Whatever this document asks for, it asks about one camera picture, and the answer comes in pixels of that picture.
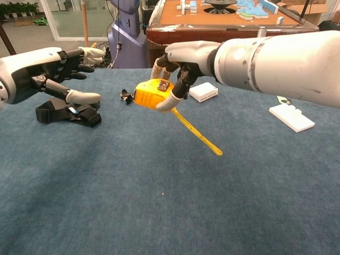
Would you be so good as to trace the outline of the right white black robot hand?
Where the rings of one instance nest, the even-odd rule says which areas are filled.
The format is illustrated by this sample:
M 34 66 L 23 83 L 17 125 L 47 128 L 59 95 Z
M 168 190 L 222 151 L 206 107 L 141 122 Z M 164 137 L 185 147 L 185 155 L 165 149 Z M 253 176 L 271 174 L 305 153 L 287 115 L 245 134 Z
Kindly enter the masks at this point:
M 219 47 L 219 42 L 203 40 L 168 45 L 164 55 L 155 60 L 150 78 L 168 80 L 176 69 L 179 69 L 179 73 L 174 88 L 166 99 L 156 105 L 156 110 L 170 111 L 182 99 L 186 99 L 198 77 L 214 77 L 214 61 Z

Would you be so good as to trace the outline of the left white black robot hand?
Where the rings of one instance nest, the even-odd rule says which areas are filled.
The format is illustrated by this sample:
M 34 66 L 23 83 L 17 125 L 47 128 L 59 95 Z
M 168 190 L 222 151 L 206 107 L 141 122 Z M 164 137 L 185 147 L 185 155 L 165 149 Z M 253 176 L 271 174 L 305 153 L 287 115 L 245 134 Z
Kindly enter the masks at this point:
M 70 89 L 62 82 L 86 78 L 105 53 L 92 47 L 47 47 L 1 58 L 1 103 L 18 104 L 44 92 L 70 104 L 96 104 L 101 95 Z

